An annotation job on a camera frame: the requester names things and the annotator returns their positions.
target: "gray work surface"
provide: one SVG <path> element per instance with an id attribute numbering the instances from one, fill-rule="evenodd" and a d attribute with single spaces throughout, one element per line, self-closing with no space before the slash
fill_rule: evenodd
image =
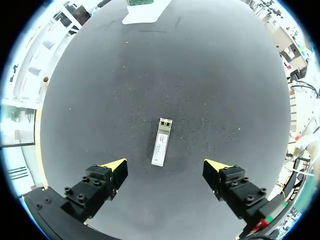
<path id="1" fill-rule="evenodd" d="M 46 93 L 41 150 L 63 194 L 93 164 L 127 158 L 128 177 L 89 224 L 125 240 L 234 238 L 245 226 L 202 177 L 239 165 L 270 192 L 287 149 L 290 103 L 271 36 L 238 0 L 173 0 L 155 23 L 123 25 L 113 0 L 76 34 Z M 172 119 L 163 167 L 151 165 Z"/>

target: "sfp transceiver module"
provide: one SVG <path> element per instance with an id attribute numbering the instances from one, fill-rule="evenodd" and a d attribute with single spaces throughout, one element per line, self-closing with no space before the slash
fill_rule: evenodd
<path id="1" fill-rule="evenodd" d="M 160 118 L 153 150 L 152 165 L 159 167 L 164 165 L 171 126 L 172 120 Z"/>

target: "transceiver label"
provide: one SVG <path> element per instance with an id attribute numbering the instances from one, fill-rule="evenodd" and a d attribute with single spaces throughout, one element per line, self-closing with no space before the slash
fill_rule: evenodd
<path id="1" fill-rule="evenodd" d="M 158 133 L 151 162 L 153 165 L 164 165 L 167 141 L 167 134 Z"/>

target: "bolt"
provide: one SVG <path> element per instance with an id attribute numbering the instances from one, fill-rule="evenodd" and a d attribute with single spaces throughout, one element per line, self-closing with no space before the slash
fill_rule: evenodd
<path id="1" fill-rule="evenodd" d="M 72 193 L 72 190 L 71 190 L 70 187 L 66 186 L 66 187 L 64 188 L 64 192 L 65 192 L 65 194 L 71 194 L 71 193 Z"/>
<path id="2" fill-rule="evenodd" d="M 264 195 L 267 193 L 267 189 L 265 187 L 263 188 L 260 188 L 260 191 L 259 191 L 260 194 Z"/>
<path id="3" fill-rule="evenodd" d="M 246 201 L 247 201 L 248 203 L 251 203 L 254 199 L 255 199 L 255 197 L 252 196 L 252 195 L 248 195 L 248 196 L 246 197 Z"/>
<path id="4" fill-rule="evenodd" d="M 235 187 L 235 186 L 237 186 L 237 185 L 238 185 L 237 181 L 232 181 L 232 182 L 231 182 L 231 187 Z"/>
<path id="5" fill-rule="evenodd" d="M 96 186 L 96 187 L 99 187 L 99 186 L 101 185 L 100 180 L 97 180 L 97 179 L 94 180 L 94 181 L 93 181 L 93 185 Z"/>
<path id="6" fill-rule="evenodd" d="M 82 177 L 82 182 L 88 183 L 89 181 L 90 181 L 90 179 L 87 176 Z"/>
<path id="7" fill-rule="evenodd" d="M 83 203 L 86 201 L 86 196 L 84 196 L 83 194 L 79 194 L 77 198 L 80 203 Z"/>

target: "yellow tape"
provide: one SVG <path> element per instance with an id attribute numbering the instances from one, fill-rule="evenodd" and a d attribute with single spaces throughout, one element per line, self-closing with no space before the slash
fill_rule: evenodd
<path id="1" fill-rule="evenodd" d="M 99 165 L 99 166 L 100 167 L 107 167 L 109 169 L 112 169 L 112 172 L 113 172 L 123 161 L 127 161 L 127 159 L 122 158 L 120 160 L 109 162 L 107 164 Z"/>
<path id="2" fill-rule="evenodd" d="M 220 169 L 232 167 L 232 166 L 225 165 L 225 164 L 217 162 L 217 161 L 212 161 L 210 159 L 205 159 L 205 161 L 207 161 L 217 172 L 219 172 Z"/>

